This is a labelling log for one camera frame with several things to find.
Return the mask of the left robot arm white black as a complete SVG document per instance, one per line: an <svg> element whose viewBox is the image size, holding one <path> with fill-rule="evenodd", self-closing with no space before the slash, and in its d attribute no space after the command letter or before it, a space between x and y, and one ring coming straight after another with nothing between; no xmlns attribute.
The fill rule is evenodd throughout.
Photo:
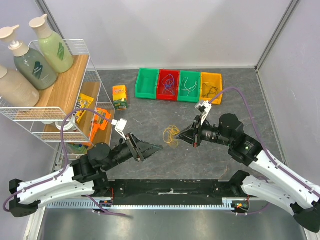
<svg viewBox="0 0 320 240"><path fill-rule="evenodd" d="M105 197L110 192L107 171L129 159L142 162L162 149L161 145L145 142L131 133L120 139L114 148L100 142L59 171L30 181L11 180L9 191L13 197L4 208L21 218L59 200Z"/></svg>

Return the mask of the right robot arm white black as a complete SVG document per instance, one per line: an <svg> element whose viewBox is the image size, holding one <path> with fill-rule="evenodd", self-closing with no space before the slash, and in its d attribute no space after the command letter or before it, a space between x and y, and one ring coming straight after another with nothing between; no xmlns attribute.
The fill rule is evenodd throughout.
<svg viewBox="0 0 320 240"><path fill-rule="evenodd" d="M301 177L269 150L264 150L259 141L244 132L244 125L236 115L222 115L218 125L210 125L198 115L176 138L195 148L202 141L228 146L232 159L263 174L272 182L265 183L244 171L238 171L229 184L233 196L246 194L261 198L288 212L303 228L319 233L319 185Z"/></svg>

